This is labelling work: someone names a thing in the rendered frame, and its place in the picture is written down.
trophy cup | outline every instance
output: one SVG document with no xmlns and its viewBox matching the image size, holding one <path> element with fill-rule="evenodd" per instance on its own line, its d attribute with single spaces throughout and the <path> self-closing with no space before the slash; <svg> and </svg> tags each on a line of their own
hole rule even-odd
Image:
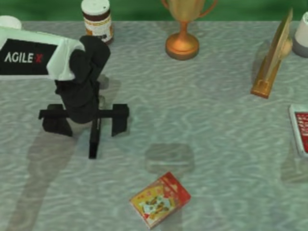
<svg viewBox="0 0 308 231">
<path fill-rule="evenodd" d="M 188 23 L 207 15 L 216 6 L 218 0 L 203 13 L 205 0 L 161 0 L 171 15 L 180 22 L 180 32 L 169 36 L 166 41 L 167 54 L 177 60 L 188 60 L 199 52 L 198 39 L 187 33 Z"/>
<path fill-rule="evenodd" d="M 278 26 L 268 54 L 264 58 L 254 85 L 251 88 L 251 94 L 265 99 L 269 98 L 280 64 L 292 50 L 293 43 L 289 37 L 292 16 L 293 10 L 290 9 L 287 16 Z"/>
</svg>

table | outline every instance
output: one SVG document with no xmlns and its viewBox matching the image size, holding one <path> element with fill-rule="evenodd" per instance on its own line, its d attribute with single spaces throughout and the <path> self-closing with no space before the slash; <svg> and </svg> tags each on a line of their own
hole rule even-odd
<svg viewBox="0 0 308 231">
<path fill-rule="evenodd" d="M 128 103 L 129 134 L 104 122 L 88 160 L 89 125 L 66 138 L 42 131 L 40 109 L 58 103 L 49 80 L 0 84 L 0 231 L 144 231 L 129 198 L 181 154 L 175 174 L 192 194 L 162 231 L 306 231 L 308 163 L 295 165 L 287 107 L 308 97 L 307 60 L 291 54 L 268 100 L 249 93 L 279 22 L 194 22 L 199 55 L 167 57 L 176 22 L 115 22 L 104 74 L 109 103 Z M 70 38 L 82 22 L 24 22 Z"/>
</svg>

white cup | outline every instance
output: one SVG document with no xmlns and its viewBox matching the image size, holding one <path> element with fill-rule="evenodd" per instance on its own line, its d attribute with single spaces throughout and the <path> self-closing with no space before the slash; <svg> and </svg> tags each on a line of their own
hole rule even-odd
<svg viewBox="0 0 308 231">
<path fill-rule="evenodd" d="M 14 29 L 22 29 L 22 23 L 18 18 L 9 15 L 0 16 L 0 26 L 10 27 Z"/>
</svg>

black robot arm segment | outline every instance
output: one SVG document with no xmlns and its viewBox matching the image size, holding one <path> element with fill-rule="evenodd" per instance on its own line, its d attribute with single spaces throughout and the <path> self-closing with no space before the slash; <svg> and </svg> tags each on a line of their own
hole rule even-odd
<svg viewBox="0 0 308 231">
<path fill-rule="evenodd" d="M 76 123 L 92 121 L 98 113 L 97 79 L 110 57 L 108 46 L 94 36 L 83 36 L 80 42 L 85 51 L 75 50 L 70 56 L 73 81 L 55 81 L 56 94 L 60 95 L 69 117 Z"/>
</svg>

wooden stand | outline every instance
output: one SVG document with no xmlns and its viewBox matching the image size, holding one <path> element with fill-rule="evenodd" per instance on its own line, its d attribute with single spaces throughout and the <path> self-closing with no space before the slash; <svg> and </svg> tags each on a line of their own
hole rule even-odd
<svg viewBox="0 0 308 231">
<path fill-rule="evenodd" d="M 274 84 L 278 69 L 280 67 L 281 60 L 277 62 L 272 73 L 269 75 L 268 79 L 264 79 L 264 65 L 265 65 L 266 57 L 263 59 L 262 65 L 259 69 L 258 75 L 254 82 L 253 87 L 251 88 L 250 93 L 253 95 L 260 96 L 262 98 L 268 99 L 270 95 L 271 88 Z"/>
</svg>

